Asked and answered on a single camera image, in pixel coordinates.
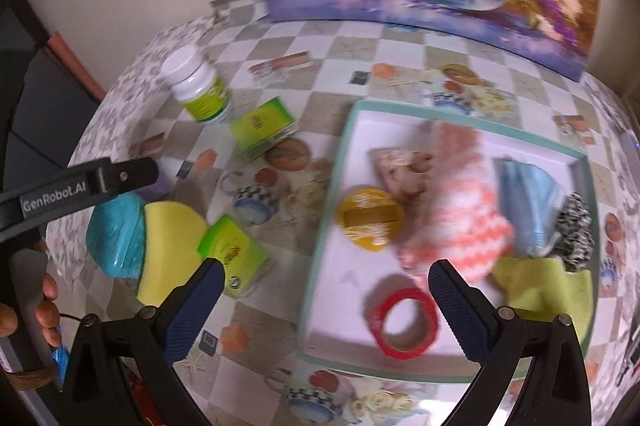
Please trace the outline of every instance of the teal container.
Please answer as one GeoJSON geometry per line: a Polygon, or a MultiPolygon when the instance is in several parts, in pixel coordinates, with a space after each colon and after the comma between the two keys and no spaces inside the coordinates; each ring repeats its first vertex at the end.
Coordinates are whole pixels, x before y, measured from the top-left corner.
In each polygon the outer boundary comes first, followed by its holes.
{"type": "Polygon", "coordinates": [[[143,206],[139,196],[124,193],[94,208],[86,248],[111,278],[140,278],[146,244],[143,206]]]}

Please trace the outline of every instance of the human hand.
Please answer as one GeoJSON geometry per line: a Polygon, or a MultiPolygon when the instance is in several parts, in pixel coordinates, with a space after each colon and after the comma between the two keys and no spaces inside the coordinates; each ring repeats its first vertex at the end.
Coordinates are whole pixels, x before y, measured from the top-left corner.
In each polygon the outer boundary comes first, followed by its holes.
{"type": "MultiPolygon", "coordinates": [[[[42,293],[45,300],[36,308],[36,319],[42,327],[42,335],[49,345],[58,348],[62,343],[62,336],[55,327],[60,323],[60,312],[53,303],[58,297],[58,286],[50,274],[42,279],[42,293]]],[[[13,334],[18,328],[18,316],[15,311],[0,303],[0,338],[13,334]]]]}

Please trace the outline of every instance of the blue gripper pad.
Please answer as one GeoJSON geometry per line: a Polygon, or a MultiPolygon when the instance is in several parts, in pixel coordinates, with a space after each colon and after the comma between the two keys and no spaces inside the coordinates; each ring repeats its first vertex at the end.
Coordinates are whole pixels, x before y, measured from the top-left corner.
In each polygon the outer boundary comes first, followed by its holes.
{"type": "Polygon", "coordinates": [[[224,287],[225,268],[219,260],[207,258],[160,305],[154,333],[169,363],[187,357],[224,287]]]}
{"type": "Polygon", "coordinates": [[[495,308],[447,260],[429,269],[429,291],[469,361],[484,366],[498,335],[495,308]]]}

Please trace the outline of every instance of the yellow lid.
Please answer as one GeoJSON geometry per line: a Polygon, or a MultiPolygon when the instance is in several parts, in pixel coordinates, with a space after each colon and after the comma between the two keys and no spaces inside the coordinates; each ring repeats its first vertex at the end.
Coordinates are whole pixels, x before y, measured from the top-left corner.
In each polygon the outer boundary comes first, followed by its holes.
{"type": "Polygon", "coordinates": [[[377,252],[384,249],[398,235],[402,228],[404,214],[402,207],[391,197],[390,193],[376,188],[366,188],[356,191],[344,199],[336,215],[336,222],[342,232],[357,246],[377,252]],[[349,225],[350,212],[356,209],[380,208],[381,214],[373,218],[373,222],[349,225]]]}
{"type": "Polygon", "coordinates": [[[158,307],[200,266],[198,244],[207,231],[207,223],[189,206],[172,201],[147,204],[145,223],[145,263],[138,299],[158,307]]]}

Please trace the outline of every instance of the white bottle cap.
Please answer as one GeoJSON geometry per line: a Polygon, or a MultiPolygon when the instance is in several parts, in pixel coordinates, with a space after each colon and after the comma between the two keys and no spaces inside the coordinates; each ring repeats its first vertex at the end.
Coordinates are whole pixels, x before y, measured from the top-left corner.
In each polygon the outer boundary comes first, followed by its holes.
{"type": "Polygon", "coordinates": [[[165,83],[177,85],[191,76],[203,63],[204,56],[197,45],[185,45],[169,54],[160,67],[165,83]]]}

